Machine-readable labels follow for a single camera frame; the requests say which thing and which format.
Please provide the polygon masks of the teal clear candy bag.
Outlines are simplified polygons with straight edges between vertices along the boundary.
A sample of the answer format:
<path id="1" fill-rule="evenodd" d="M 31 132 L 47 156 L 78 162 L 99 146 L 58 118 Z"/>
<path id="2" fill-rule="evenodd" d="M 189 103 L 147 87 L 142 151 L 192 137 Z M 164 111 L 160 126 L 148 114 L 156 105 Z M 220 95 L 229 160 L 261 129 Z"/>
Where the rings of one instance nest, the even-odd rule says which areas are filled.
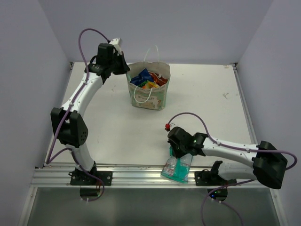
<path id="1" fill-rule="evenodd" d="M 166 161 L 161 171 L 161 177 L 187 184 L 193 156 L 186 154 L 180 158 L 176 158 L 172 156 L 172 147 L 169 148 L 169 154 L 170 158 Z"/>

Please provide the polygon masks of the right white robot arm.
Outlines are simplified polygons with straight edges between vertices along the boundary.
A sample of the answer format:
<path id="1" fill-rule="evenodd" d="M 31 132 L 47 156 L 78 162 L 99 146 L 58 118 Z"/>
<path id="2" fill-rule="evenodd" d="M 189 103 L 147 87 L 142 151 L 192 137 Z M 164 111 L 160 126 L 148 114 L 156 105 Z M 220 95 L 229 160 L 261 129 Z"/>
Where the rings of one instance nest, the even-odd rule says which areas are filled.
<path id="1" fill-rule="evenodd" d="M 191 154 L 231 160 L 231 163 L 214 163 L 209 178 L 215 185 L 229 180 L 249 179 L 273 189 L 282 187 L 288 161 L 269 142 L 261 141 L 258 145 L 236 144 L 211 138 L 204 133 L 191 135 L 180 127 L 168 129 L 167 138 L 172 155 L 176 158 Z"/>

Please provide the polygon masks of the red Doritos chip bag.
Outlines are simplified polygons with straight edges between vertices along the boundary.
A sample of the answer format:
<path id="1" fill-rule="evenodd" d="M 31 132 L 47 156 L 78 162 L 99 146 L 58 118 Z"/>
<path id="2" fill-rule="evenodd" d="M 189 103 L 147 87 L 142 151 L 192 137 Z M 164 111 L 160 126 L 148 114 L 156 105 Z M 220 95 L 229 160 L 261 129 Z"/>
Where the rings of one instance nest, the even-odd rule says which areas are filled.
<path id="1" fill-rule="evenodd" d="M 154 72 L 149 72 L 150 76 L 154 80 L 156 84 L 158 84 L 160 87 L 165 85 L 168 82 L 168 79 L 164 78 L 163 76 L 154 73 Z"/>

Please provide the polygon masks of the orange snack packet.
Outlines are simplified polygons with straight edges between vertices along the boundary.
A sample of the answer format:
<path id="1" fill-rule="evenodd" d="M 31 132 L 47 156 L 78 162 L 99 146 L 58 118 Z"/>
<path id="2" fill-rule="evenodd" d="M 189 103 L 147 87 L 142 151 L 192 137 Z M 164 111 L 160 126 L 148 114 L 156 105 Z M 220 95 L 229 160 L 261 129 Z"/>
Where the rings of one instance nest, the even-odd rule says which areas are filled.
<path id="1" fill-rule="evenodd" d="M 160 86 L 157 83 L 151 81 L 148 81 L 141 86 L 142 89 L 152 89 L 152 88 L 159 88 L 159 87 Z"/>

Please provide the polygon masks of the green patterned paper bag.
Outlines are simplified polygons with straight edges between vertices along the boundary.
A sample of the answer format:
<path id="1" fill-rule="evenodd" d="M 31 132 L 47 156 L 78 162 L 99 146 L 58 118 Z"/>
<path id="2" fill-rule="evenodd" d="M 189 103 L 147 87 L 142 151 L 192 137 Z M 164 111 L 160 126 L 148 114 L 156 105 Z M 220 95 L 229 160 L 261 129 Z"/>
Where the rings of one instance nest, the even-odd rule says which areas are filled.
<path id="1" fill-rule="evenodd" d="M 146 52 L 143 61 L 128 65 L 130 68 L 130 71 L 126 73 L 128 90 L 132 106 L 160 111 L 166 106 L 167 89 L 171 77 L 170 66 L 161 62 L 159 57 L 157 57 L 155 62 L 148 62 L 146 60 L 148 53 L 149 51 Z M 159 88 L 152 89 L 142 89 L 141 87 L 130 83 L 130 80 L 137 76 L 144 68 L 149 72 L 154 72 L 163 76 L 168 79 L 168 82 Z"/>

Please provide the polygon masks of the blue Burts crisps bag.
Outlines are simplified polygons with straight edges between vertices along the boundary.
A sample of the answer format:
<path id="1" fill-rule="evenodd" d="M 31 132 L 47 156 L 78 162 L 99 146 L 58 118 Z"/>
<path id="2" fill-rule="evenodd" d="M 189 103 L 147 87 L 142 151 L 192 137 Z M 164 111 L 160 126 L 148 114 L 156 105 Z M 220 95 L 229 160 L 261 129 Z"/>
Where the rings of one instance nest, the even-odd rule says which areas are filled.
<path id="1" fill-rule="evenodd" d="M 144 86 L 147 82 L 154 82 L 154 79 L 146 68 L 144 68 L 137 76 L 130 80 L 130 83 L 138 87 Z"/>

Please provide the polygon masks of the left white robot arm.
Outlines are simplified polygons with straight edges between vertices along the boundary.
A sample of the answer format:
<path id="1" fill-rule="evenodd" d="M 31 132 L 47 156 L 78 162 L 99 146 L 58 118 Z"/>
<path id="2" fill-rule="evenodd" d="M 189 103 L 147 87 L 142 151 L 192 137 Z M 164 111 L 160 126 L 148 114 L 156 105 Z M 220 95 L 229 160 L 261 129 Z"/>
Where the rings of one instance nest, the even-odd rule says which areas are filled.
<path id="1" fill-rule="evenodd" d="M 84 114 L 96 92 L 111 74 L 120 75 L 129 71 L 120 42 L 120 38 L 115 38 L 109 43 L 99 44 L 97 55 L 87 65 L 74 93 L 60 108 L 51 111 L 54 140 L 59 140 L 71 151 L 76 168 L 83 171 L 81 179 L 87 185 L 94 184 L 98 174 L 92 170 L 95 162 L 86 144 L 88 128 Z"/>

